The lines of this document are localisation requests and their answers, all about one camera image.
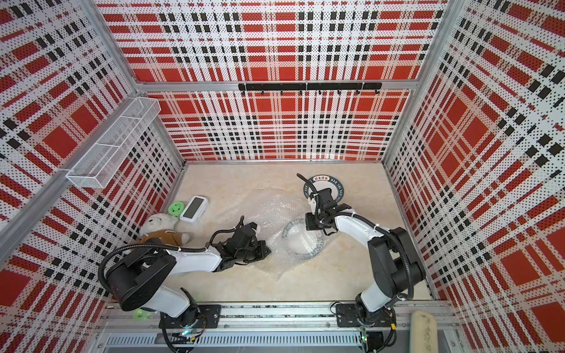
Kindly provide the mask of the grey rimmed plate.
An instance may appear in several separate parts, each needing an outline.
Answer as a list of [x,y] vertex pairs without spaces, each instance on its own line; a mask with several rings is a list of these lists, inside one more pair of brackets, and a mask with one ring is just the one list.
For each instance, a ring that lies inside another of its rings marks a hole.
[[330,199],[335,203],[340,203],[344,198],[344,186],[333,176],[319,174],[312,176],[304,184],[303,193],[311,206],[314,206],[315,194],[319,194],[320,203],[328,203]]
[[304,218],[294,219],[282,230],[283,250],[293,260],[307,261],[317,257],[326,247],[325,235],[306,229]]

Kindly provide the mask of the bubble wrap of plate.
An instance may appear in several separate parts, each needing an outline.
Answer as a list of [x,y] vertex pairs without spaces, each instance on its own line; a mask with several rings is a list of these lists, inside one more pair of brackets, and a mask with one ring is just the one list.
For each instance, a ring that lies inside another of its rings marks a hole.
[[[281,241],[285,226],[294,219],[305,219],[309,211],[310,206],[305,199],[288,191],[276,188],[253,189],[242,201],[219,216],[219,224],[222,227],[232,227],[241,216],[244,216],[247,223],[255,222],[260,227],[257,238],[266,241],[272,253],[265,260],[254,264],[254,267],[278,281],[285,272],[309,261],[291,259],[283,250]],[[325,238],[327,247],[330,239],[326,235]]]

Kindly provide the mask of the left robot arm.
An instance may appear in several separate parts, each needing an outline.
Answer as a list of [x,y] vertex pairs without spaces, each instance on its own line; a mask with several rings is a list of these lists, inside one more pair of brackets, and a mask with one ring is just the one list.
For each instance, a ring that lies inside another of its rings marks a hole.
[[107,254],[98,268],[103,288],[123,311],[160,313],[159,326],[169,329],[206,325],[206,315],[185,288],[166,286],[169,278],[192,272],[216,273],[266,259],[271,250],[258,238],[260,227],[239,222],[213,233],[204,247],[177,246],[157,236]]

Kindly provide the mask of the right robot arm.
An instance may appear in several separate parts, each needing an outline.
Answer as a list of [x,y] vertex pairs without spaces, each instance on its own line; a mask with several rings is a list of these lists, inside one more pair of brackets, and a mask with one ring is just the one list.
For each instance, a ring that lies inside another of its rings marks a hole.
[[342,232],[368,250],[373,283],[355,300],[359,316],[412,300],[416,284],[425,279],[425,269],[408,232],[401,227],[383,227],[349,205],[339,204],[329,188],[305,189],[311,206],[306,214],[307,230],[320,230],[325,235]]

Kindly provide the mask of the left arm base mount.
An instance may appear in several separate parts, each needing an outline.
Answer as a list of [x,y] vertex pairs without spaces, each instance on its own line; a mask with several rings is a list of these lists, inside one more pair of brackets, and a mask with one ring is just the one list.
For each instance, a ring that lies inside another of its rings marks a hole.
[[160,329],[216,329],[219,324],[222,306],[220,304],[203,304],[198,308],[189,307],[177,318],[163,314]]

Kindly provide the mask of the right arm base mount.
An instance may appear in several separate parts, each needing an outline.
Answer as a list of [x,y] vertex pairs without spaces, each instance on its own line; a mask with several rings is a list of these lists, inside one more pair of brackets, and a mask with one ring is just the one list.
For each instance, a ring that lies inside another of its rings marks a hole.
[[374,313],[363,311],[357,304],[344,304],[337,302],[332,306],[337,325],[340,328],[353,327],[378,327],[390,328],[396,324],[396,315],[392,310],[383,308]]

